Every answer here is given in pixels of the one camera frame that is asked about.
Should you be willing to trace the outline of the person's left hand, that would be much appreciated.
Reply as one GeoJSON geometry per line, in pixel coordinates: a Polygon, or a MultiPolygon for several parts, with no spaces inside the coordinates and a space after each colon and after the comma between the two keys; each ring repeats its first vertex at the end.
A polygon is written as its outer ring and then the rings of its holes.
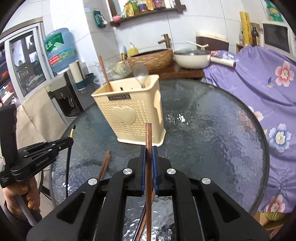
{"type": "Polygon", "coordinates": [[[40,195],[35,177],[24,183],[13,183],[5,187],[3,193],[9,212],[16,217],[24,217],[16,196],[25,198],[25,204],[27,204],[28,209],[39,210],[40,208],[40,195]]]}

